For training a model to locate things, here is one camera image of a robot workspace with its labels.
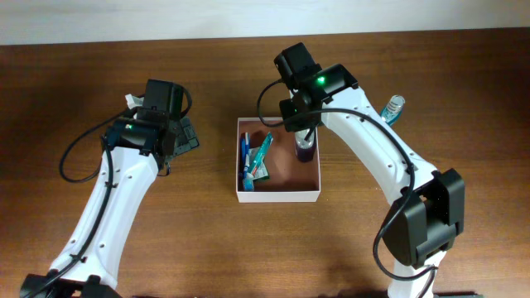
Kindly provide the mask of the clear spray bottle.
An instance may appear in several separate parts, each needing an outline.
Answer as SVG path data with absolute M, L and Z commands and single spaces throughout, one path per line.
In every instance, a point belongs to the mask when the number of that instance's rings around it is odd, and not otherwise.
M 316 130 L 308 128 L 295 133 L 296 157 L 300 162 L 312 161 L 316 152 Z

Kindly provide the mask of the green white sachet packet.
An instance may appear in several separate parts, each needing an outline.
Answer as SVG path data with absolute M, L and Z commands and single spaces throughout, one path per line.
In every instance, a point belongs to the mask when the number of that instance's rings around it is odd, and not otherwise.
M 259 148 L 254 147 L 249 149 L 249 161 L 250 163 L 253 163 L 253 160 L 255 156 L 258 153 Z M 253 178 L 255 180 L 268 180 L 270 178 L 270 175 L 267 171 L 267 167 L 265 166 L 264 162 L 260 165 L 260 167 L 257 169 L 256 173 L 253 174 Z

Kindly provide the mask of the green toothpaste tube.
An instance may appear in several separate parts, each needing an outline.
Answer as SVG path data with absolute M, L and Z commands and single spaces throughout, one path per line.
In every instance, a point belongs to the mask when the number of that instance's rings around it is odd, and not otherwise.
M 261 146 L 259 147 L 258 153 L 255 156 L 253 163 L 250 163 L 250 167 L 248 170 L 248 173 L 253 177 L 253 174 L 256 173 L 257 169 L 262 164 L 265 156 L 267 155 L 268 149 L 271 146 L 273 141 L 272 134 L 269 132 L 266 136 L 264 141 L 262 142 Z

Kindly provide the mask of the blue liquid bottle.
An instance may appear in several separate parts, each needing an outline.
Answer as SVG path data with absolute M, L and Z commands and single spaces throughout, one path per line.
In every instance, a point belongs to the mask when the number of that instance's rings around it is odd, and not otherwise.
M 402 95 L 393 95 L 381 111 L 380 117 L 388 126 L 392 126 L 400 118 L 405 103 Z

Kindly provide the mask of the blue toothbrush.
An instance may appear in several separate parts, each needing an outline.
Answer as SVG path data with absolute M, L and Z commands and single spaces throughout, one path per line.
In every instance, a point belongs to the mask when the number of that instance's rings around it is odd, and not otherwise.
M 253 178 L 248 173 L 249 167 L 250 167 L 250 161 L 249 161 L 249 135 L 247 132 L 243 134 L 245 136 L 246 141 L 246 160 L 245 160 L 245 166 L 244 166 L 244 178 L 243 178 L 243 190 L 244 191 L 254 191 L 253 187 Z

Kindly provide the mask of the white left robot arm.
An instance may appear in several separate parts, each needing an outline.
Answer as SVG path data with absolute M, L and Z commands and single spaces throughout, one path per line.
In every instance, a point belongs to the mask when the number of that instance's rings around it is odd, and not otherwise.
M 121 256 L 145 194 L 170 175 L 175 157 L 199 147 L 187 116 L 192 97 L 182 85 L 149 79 L 144 94 L 126 101 L 100 124 L 102 156 L 75 231 L 44 276 L 26 276 L 22 297 L 118 296 Z

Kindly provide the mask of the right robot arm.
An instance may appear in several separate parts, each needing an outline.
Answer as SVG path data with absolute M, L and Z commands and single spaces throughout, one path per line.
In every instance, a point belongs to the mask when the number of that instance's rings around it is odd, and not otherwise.
M 377 181 L 390 209 L 373 241 L 395 259 L 390 297 L 432 297 L 441 260 L 464 230 L 465 182 L 415 153 L 374 110 L 358 80 L 341 64 L 326 69 L 303 43 L 274 60 L 291 98 L 279 103 L 282 126 L 299 132 L 324 126 L 340 137 Z

